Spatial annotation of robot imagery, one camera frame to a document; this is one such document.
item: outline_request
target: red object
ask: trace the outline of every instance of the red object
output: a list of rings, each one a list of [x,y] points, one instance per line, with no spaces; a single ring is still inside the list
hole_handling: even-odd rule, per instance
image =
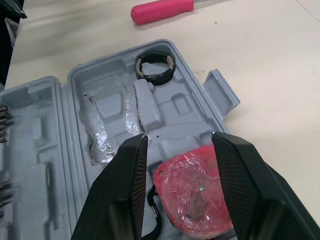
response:
[[[194,10],[194,0],[159,0],[134,6],[131,18],[136,24],[146,24]]]
[[[209,239],[233,228],[213,145],[162,163],[153,183],[172,224],[187,236]]]

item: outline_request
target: red handle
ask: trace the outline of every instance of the red handle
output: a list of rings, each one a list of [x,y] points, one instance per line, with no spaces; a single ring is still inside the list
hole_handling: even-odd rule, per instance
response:
[[[194,0],[159,0],[134,6],[131,18],[140,25],[193,10]]]

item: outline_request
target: metal tool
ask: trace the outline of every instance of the metal tool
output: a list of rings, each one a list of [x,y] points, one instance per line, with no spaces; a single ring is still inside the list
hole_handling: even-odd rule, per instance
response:
[[[13,192],[10,191],[12,185],[10,183],[0,185],[0,209],[12,202]],[[0,219],[3,218],[5,212],[0,211]]]
[[[12,121],[13,116],[9,112],[7,106],[0,105],[0,144],[5,143],[7,141],[6,136],[6,128],[13,124]]]
[[[132,20],[138,24],[146,24],[170,18],[185,12],[192,12],[194,4],[209,0],[158,0],[134,6],[131,10]]]

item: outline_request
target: black object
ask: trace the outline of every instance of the black object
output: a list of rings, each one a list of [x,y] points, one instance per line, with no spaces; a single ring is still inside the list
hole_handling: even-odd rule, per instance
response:
[[[140,240],[146,198],[148,137],[120,145],[88,193],[71,240]]]
[[[18,18],[27,18],[26,13],[22,9],[18,0],[0,0],[0,5],[7,9],[7,11],[9,11],[12,15]]]
[[[146,75],[142,72],[143,63],[165,63],[168,66],[168,70],[160,74]],[[134,70],[138,79],[145,79],[147,82],[152,83],[154,86],[159,86],[169,82],[172,79],[174,71],[176,69],[176,61],[173,56],[163,51],[149,51],[139,56],[134,64]]]
[[[152,232],[145,235],[142,238],[142,240],[156,240],[161,234],[161,230],[162,230],[161,214],[160,214],[160,211],[155,203],[154,196],[158,196],[158,193],[156,193],[155,185],[153,185],[151,190],[149,191],[148,196],[147,196],[147,201],[148,201],[150,208],[152,208],[152,210],[155,214],[156,226],[152,230]]]
[[[0,144],[5,143],[7,141],[6,128],[8,128],[11,124],[13,124],[13,121],[10,121],[12,118],[13,117],[8,107],[4,105],[0,105]]]
[[[5,7],[6,3],[0,0],[0,36],[1,36],[1,57],[0,57],[0,83],[6,85],[6,79],[11,62],[11,56],[13,52],[11,39],[5,23],[5,18],[8,17],[12,21],[19,23],[20,16],[15,14],[15,11],[10,11]],[[17,0],[20,6],[24,5],[24,0]]]
[[[286,180],[240,137],[212,142],[224,200],[238,240],[319,240],[320,229]]]

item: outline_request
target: open tool case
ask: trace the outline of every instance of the open tool case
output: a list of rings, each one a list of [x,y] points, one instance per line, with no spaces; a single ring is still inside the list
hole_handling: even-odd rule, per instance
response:
[[[151,50],[175,58],[168,83],[137,81],[135,60]],[[210,143],[212,131],[226,132],[224,118],[239,103],[218,70],[201,86],[168,40],[80,65],[64,86],[47,76],[0,92],[14,121],[0,144],[0,184],[10,184],[0,192],[10,195],[0,239],[69,240],[92,183],[125,139],[148,134],[149,190],[155,165]],[[181,237],[162,216],[159,239]],[[142,236],[155,225],[145,204]]]

